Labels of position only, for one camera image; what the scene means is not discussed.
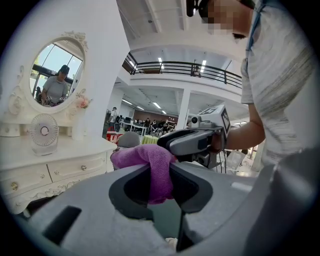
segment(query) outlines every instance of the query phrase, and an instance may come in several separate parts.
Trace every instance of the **mirror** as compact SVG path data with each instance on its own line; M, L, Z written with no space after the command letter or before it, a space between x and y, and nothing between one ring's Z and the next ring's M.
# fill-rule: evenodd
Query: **mirror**
M56 107L75 91L83 71L81 49L69 40L47 45L35 58L30 73L30 92L44 107Z

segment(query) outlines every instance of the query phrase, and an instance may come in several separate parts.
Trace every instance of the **balcony railing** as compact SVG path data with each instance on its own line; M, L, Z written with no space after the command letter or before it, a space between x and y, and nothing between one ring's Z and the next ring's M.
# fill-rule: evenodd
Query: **balcony railing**
M242 88L242 78L235 73L202 64L180 61L137 63L131 53L125 58L123 68L131 75L135 74L178 74L191 77L211 79Z

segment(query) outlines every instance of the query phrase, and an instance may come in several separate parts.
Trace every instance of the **small fan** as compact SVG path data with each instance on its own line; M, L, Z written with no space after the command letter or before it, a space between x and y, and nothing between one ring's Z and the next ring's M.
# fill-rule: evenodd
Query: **small fan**
M31 122L29 134L31 147L36 155L44 156L56 151L59 127L51 115L37 115Z

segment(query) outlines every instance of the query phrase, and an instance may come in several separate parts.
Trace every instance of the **fan grille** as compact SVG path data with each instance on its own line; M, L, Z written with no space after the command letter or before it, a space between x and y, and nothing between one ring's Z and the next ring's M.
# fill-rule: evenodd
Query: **fan grille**
M57 138L59 127L51 115L39 114L32 120L29 132L35 144L46 147Z

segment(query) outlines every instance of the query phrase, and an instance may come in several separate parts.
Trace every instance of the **white t-shirt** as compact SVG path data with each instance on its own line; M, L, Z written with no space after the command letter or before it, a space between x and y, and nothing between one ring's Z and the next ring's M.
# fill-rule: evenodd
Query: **white t-shirt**
M262 120L262 167L276 164L302 146L284 110L316 66L316 55L297 22L280 9L265 7L254 43L242 62L243 104L254 104Z
M119 115L118 115L118 111L113 110L113 111L111 112L111 116L112 116L112 118L111 118L110 123L114 123L114 122L116 121L117 116L119 116Z

